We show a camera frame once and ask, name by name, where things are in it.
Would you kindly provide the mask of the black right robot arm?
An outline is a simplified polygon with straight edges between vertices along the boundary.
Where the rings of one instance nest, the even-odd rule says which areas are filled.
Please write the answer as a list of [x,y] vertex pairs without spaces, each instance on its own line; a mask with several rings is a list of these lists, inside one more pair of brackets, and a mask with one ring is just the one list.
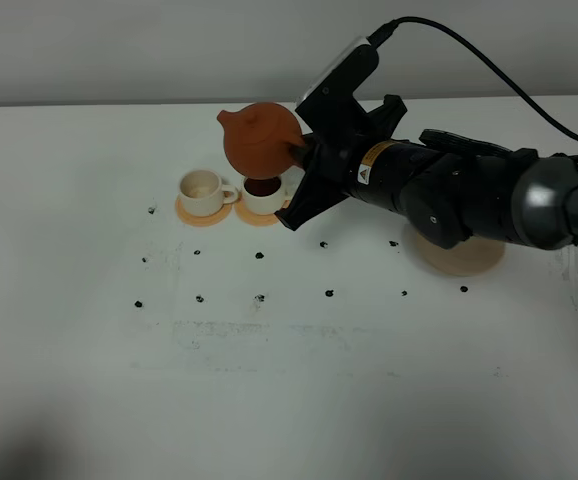
[[396,95],[370,111],[348,100],[322,113],[306,101],[296,112],[311,129],[292,152],[305,174],[276,213],[292,231],[355,198],[406,217],[445,250],[473,236],[542,250],[578,245],[578,155],[542,158],[433,129],[395,140],[407,112]]

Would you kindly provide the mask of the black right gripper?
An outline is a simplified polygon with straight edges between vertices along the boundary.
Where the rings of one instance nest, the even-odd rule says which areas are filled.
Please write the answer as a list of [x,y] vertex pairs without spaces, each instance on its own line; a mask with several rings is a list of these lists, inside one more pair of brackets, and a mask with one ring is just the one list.
[[348,171],[354,157],[373,140],[389,140],[407,108],[400,96],[388,94],[381,105],[367,113],[374,126],[373,132],[356,135],[344,146],[321,143],[311,133],[310,152],[303,159],[305,175],[289,205],[275,212],[286,228],[296,231],[347,199]]

